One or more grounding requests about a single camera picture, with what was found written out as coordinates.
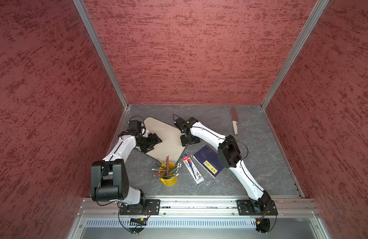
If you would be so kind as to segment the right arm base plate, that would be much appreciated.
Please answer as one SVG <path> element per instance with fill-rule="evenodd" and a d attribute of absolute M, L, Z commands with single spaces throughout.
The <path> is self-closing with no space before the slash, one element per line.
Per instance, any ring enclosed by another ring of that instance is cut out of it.
<path fill-rule="evenodd" d="M 273 200 L 264 204 L 255 200 L 236 200 L 237 210 L 240 216 L 277 216 L 277 207 Z"/>

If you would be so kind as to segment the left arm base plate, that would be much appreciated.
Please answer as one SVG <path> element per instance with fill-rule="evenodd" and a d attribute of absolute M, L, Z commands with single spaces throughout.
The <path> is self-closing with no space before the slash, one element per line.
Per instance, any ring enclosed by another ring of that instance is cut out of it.
<path fill-rule="evenodd" d="M 117 206 L 120 215 L 148 217 L 159 214 L 160 203 L 161 201 L 159 199 L 142 199 L 138 204 L 126 205 L 124 203 L 118 203 Z"/>

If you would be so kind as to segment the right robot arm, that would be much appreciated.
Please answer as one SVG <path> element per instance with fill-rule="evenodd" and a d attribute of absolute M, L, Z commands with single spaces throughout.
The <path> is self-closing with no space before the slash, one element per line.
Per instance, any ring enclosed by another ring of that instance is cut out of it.
<path fill-rule="evenodd" d="M 238 141 L 234 136 L 216 133 L 195 118 L 184 120 L 178 117 L 175 119 L 175 126 L 183 134 L 181 141 L 184 146 L 203 140 L 214 147 L 217 150 L 218 162 L 224 168 L 232 171 L 246 190 L 252 209 L 258 215 L 265 213 L 272 199 L 247 169 L 238 147 Z"/>

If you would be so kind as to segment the knife with beige handle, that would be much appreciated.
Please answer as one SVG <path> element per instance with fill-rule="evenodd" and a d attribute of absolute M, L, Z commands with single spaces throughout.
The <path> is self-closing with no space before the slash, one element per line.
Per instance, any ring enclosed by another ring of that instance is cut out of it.
<path fill-rule="evenodd" d="M 238 135 L 238 113 L 237 113 L 237 109 L 236 107 L 232 107 L 231 108 L 231 114 L 232 114 L 232 126 L 233 126 L 233 131 L 235 135 Z"/>

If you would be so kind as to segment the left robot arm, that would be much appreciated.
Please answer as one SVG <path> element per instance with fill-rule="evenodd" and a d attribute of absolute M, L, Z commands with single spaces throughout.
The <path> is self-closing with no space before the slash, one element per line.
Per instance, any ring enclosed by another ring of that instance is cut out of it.
<path fill-rule="evenodd" d="M 120 215 L 158 215 L 159 199 L 146 199 L 142 190 L 130 186 L 126 161 L 131 151 L 138 147 L 146 153 L 162 140 L 155 133 L 147 136 L 124 131 L 111 152 L 91 166 L 91 198 L 99 206 L 117 203 Z"/>

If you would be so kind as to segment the beige cutting board green rim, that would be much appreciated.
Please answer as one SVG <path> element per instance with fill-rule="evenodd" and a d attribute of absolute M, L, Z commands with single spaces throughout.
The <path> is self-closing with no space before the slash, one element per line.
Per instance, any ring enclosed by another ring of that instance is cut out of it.
<path fill-rule="evenodd" d="M 153 117 L 146 118 L 144 123 L 146 124 L 148 133 L 155 133 L 162 140 L 161 143 L 156 144 L 154 149 L 147 152 L 146 155 L 156 163 L 159 160 L 165 163 L 166 156 L 168 155 L 169 162 L 176 164 L 185 150 L 185 146 L 182 146 L 182 133 L 179 129 Z"/>

